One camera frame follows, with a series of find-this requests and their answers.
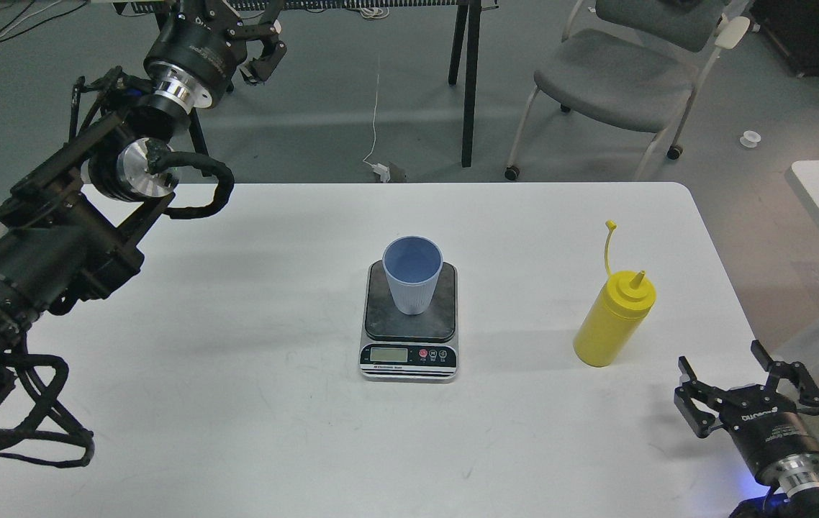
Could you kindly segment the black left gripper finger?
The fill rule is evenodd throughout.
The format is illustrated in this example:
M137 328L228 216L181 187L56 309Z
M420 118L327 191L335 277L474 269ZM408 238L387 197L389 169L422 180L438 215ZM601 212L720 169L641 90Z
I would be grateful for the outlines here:
M268 1L255 25L245 25L239 21L236 27L231 29L231 40L241 42L257 40L262 44L262 51L258 57L240 65L241 76L246 84L255 86L267 82L287 52L287 47L280 40L281 24L278 21L284 6L284 1Z

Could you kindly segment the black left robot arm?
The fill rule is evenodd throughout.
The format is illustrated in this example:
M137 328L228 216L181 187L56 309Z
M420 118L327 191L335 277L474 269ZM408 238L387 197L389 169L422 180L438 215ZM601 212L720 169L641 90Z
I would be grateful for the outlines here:
M30 353L27 332L137 275L137 245L159 217L206 219L226 206L235 177L207 154L196 110L215 107L236 72L268 80L286 52L284 6L268 1L245 25L227 1L170 1L144 78L117 66L74 83L67 143L0 206L0 457L47 440L83 449L55 468L93 458L93 433L60 403L66 361Z

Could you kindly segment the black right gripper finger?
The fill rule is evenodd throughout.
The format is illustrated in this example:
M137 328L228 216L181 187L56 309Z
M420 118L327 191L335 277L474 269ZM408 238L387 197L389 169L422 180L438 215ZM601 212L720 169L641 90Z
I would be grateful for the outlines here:
M743 399L739 394L699 381L685 356L677 358L677 367L680 377L679 386L674 390L674 404L695 436L707 438L713 430L725 426L718 417L723 407L741 409Z
M819 415L819 388L807 367L800 361L774 360L759 339L751 342L751 353L768 374L761 392L765 396L778 396L781 381L788 381L797 390L797 412L810 416Z

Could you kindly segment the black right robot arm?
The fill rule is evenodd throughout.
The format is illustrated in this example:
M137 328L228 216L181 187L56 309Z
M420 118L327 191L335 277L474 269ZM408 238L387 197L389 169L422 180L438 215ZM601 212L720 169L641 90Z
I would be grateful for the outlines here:
M726 430L764 497L744 499L732 517L819 517L819 442L804 415L819 415L819 388L801 361L775 360L755 339L763 384L723 390L700 381L679 357L677 410L698 438Z

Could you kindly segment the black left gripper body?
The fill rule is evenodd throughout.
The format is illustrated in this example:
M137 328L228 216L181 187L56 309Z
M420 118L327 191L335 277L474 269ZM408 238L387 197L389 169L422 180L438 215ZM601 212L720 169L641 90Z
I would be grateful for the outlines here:
M166 22L144 59L158 94L184 109L214 107L245 57L231 30L242 24L227 1L172 1Z

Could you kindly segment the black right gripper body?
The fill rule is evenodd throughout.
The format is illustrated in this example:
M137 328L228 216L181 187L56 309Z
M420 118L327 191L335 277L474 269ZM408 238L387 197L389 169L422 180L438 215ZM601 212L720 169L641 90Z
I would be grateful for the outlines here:
M794 402L764 386L741 386L730 394L745 404L725 401L725 428L755 482L778 485L780 465L790 457L818 474L819 442Z

